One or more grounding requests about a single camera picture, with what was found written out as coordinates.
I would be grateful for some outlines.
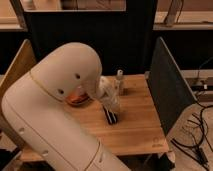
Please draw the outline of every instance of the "gray partition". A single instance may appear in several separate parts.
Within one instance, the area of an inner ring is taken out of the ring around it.
[[[183,110],[194,104],[196,98],[162,38],[156,41],[148,85],[167,135]]]

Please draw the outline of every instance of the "wooden table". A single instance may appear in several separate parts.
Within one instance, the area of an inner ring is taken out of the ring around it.
[[[108,125],[102,106],[97,101],[78,108],[65,105],[65,110],[115,155],[167,152],[168,144],[144,75],[125,76],[125,92],[120,96],[120,103],[122,112],[115,125]],[[20,160],[31,162],[43,159],[26,147]]]

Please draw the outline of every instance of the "black cable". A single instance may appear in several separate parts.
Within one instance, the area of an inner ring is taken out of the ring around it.
[[[178,150],[180,150],[183,154],[185,154],[186,156],[188,156],[189,158],[191,158],[192,160],[194,160],[195,162],[197,162],[199,165],[201,165],[206,171],[209,171],[208,165],[205,166],[204,164],[201,164],[201,162],[200,162],[198,159],[196,159],[194,156],[192,156],[191,154],[189,154],[189,153],[187,153],[186,151],[184,151],[181,147],[179,147],[179,146],[175,143],[174,139],[171,140],[171,143],[172,143]]]
[[[180,15],[181,15],[181,13],[183,11],[183,6],[184,6],[184,0],[181,0],[181,7],[180,7],[180,11],[179,11],[178,17],[176,19],[176,23],[179,22]]]
[[[210,57],[209,59],[205,60],[198,68],[198,71],[197,71],[197,77],[195,79],[195,82],[194,82],[194,85],[197,84],[199,78],[200,78],[200,70],[203,68],[204,65],[206,65],[207,63],[209,63],[211,60],[213,60],[213,57]]]

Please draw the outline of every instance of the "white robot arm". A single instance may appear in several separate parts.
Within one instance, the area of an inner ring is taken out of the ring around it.
[[[91,47],[68,43],[16,81],[3,97],[7,121],[56,170],[129,170],[63,110],[61,102],[79,85],[107,109],[119,110],[101,72],[101,62]]]

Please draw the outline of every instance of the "white bottle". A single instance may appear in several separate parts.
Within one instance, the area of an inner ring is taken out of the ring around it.
[[[115,90],[117,95],[123,95],[124,93],[124,75],[123,70],[118,70],[115,79]]]

